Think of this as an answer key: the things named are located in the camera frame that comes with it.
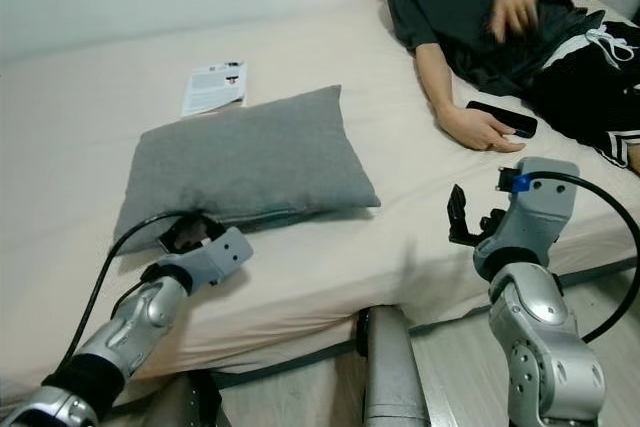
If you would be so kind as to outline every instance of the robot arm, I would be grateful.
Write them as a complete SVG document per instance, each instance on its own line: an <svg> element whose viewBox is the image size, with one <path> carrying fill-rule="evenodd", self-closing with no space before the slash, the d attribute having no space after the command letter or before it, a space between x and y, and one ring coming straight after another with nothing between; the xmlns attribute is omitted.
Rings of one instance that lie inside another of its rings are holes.
<svg viewBox="0 0 640 427"><path fill-rule="evenodd" d="M171 329L183 301L205 284L224 281L252 254L240 231L230 228L201 247L152 264L142 275L143 284L113 318L2 425L98 425Z"/></svg>
<svg viewBox="0 0 640 427"><path fill-rule="evenodd" d="M507 357L512 425L595 426L605 396L602 368L546 270L576 189L557 180L535 181L530 190L519 184L520 175L540 170L578 174L574 164L535 157L502 169L498 190L511 192L511 205L484 218L480 235L466 227L466 201L456 186L450 240L475 246L475 268L491 283L489 322Z"/></svg>

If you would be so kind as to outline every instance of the black phone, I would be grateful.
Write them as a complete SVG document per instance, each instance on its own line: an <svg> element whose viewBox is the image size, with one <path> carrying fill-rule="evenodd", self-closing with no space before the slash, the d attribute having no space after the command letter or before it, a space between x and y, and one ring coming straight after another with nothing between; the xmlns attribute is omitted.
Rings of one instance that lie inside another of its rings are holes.
<svg viewBox="0 0 640 427"><path fill-rule="evenodd" d="M476 102L475 100L467 104L467 109L482 110L483 112L493 115L503 124L516 129L516 135L518 137L524 137L525 139L533 137L538 128L538 119L534 117L511 112L510 110L494 107L493 105L483 104L482 102Z"/></svg>

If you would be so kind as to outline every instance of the white bed sheet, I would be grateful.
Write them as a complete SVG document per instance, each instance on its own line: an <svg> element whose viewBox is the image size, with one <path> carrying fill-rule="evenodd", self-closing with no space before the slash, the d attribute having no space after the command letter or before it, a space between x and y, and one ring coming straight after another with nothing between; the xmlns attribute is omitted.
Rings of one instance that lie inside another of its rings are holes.
<svg viewBox="0 0 640 427"><path fill-rule="evenodd" d="M368 216L326 215L250 236L255 256L224 285L199 292L140 377L216 366L242 372L327 347L351 335L351 316L401 304L414 322L459 317L486 302L471 249L447 242L454 183L469 220L507 196L497 168L523 155L576 162L636 218L640 182L540 121L521 154L472 152L443 135L413 61L385 27L382 5L119 42L3 69L0 396L18 398L55 367L110 244L139 135L178 119L194 67L249 63L249 103L343 85L347 135L382 200ZM514 98L468 100L525 112ZM624 224L580 192L552 252L578 271L633 255ZM142 271L149 253L114 265L90 333Z"/></svg>

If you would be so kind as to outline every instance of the floor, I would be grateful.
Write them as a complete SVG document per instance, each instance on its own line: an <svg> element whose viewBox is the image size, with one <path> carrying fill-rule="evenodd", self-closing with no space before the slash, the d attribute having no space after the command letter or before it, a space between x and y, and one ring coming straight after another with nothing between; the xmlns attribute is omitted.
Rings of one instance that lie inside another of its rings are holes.
<svg viewBox="0 0 640 427"><path fill-rule="evenodd" d="M581 331L617 305L630 276L618 274L568 289ZM640 418L640 300L604 337L592 343L607 381L601 425L638 425ZM506 426L507 370L486 314L413 339L433 427ZM234 427L360 425L366 363L356 353L222 391ZM129 416L109 427L137 425Z"/></svg>

